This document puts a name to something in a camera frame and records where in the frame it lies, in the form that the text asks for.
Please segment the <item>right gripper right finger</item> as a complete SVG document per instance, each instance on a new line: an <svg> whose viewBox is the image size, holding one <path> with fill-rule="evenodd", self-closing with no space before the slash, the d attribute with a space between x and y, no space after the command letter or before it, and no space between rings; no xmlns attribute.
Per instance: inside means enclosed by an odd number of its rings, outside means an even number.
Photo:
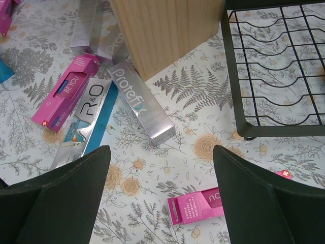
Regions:
<svg viewBox="0 0 325 244"><path fill-rule="evenodd" d="M217 145L214 168L231 243L324 243L324 190Z"/></svg>

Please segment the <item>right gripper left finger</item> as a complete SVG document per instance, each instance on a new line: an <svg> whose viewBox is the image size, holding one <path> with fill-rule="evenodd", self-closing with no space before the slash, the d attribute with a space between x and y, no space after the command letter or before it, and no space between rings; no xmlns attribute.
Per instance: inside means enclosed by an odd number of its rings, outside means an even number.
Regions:
<svg viewBox="0 0 325 244"><path fill-rule="evenodd" d="M89 243L109 165L109 146L32 179L1 181L1 243Z"/></svg>

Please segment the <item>silver blue R.O toothpaste box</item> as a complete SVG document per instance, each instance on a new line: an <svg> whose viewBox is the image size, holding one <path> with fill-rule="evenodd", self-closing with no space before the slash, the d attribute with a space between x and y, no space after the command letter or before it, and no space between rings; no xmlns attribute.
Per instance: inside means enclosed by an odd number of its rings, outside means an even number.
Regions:
<svg viewBox="0 0 325 244"><path fill-rule="evenodd" d="M100 146L118 90L112 80L90 78L51 170L66 165Z"/></svg>

